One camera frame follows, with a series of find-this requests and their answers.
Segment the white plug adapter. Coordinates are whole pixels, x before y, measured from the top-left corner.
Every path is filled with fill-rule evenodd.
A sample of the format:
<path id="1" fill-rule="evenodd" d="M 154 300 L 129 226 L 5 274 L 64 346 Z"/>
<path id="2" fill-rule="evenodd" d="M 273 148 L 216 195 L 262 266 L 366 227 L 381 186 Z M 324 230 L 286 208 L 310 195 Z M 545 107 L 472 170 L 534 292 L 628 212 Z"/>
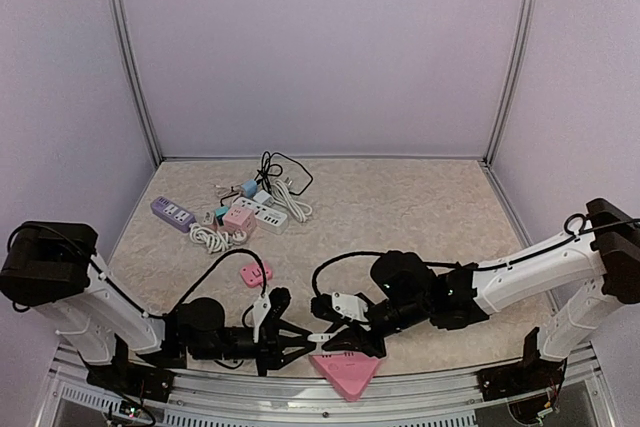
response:
<path id="1" fill-rule="evenodd" d="M 323 344 L 331 340 L 334 336 L 335 333 L 312 333 L 308 335 L 307 341 L 316 344 Z"/>

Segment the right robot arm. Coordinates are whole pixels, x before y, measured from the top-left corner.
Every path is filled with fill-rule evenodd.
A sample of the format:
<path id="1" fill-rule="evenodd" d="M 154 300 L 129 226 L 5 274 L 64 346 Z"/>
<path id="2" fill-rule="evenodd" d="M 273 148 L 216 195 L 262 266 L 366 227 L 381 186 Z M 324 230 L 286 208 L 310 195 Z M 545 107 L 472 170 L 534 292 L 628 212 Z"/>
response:
<path id="1" fill-rule="evenodd" d="M 609 315 L 639 301 L 639 222 L 603 198 L 567 218 L 559 234 L 501 259 L 462 265 L 396 250 L 372 256 L 370 277 L 385 300 L 314 293 L 312 314 L 331 324 L 309 337 L 323 350 L 383 358 L 387 337 L 421 322 L 464 329 L 526 298 L 581 282 L 560 311 L 526 337 L 524 359 L 511 370 L 523 391 L 535 389 L 549 376 L 550 363 L 564 361 Z"/>

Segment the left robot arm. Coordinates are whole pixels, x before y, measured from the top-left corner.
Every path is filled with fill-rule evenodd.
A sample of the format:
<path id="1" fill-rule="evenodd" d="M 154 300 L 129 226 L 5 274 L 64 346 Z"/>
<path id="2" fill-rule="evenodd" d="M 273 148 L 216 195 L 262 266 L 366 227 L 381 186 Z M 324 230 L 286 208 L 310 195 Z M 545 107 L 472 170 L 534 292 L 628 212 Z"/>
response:
<path id="1" fill-rule="evenodd" d="M 135 354 L 158 368 L 188 359 L 221 364 L 252 360 L 259 375 L 312 352 L 310 331 L 282 316 L 288 289 L 263 287 L 249 308 L 251 326 L 229 326 L 223 306 L 189 289 L 165 314 L 152 314 L 112 279 L 96 250 L 97 232 L 82 223 L 26 221 L 7 240 L 1 292 L 23 312 L 34 309 L 83 361 L 121 392 L 140 381 Z"/>

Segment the pink triangular power strip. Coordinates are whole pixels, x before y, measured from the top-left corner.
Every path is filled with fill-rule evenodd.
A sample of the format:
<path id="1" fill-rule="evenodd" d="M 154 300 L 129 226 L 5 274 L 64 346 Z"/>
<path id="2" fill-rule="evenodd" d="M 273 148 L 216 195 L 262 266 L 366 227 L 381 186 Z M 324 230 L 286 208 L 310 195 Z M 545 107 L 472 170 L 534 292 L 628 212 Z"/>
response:
<path id="1" fill-rule="evenodd" d="M 314 354 L 309 360 L 347 402 L 356 402 L 362 397 L 381 364 L 381 359 L 361 352 Z"/>

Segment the pink plug adapter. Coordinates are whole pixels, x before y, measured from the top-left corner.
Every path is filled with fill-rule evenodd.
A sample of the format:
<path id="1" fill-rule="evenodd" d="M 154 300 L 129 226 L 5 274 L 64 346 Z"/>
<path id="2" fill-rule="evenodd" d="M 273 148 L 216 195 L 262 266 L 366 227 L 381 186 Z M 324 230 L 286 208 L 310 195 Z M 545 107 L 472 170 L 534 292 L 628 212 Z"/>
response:
<path id="1" fill-rule="evenodd" d="M 273 270 L 268 263 L 264 263 L 263 268 L 260 268 L 257 262 L 252 262 L 243 266 L 239 273 L 244 284 L 249 288 L 262 286 L 264 280 L 269 281 L 273 278 Z"/>

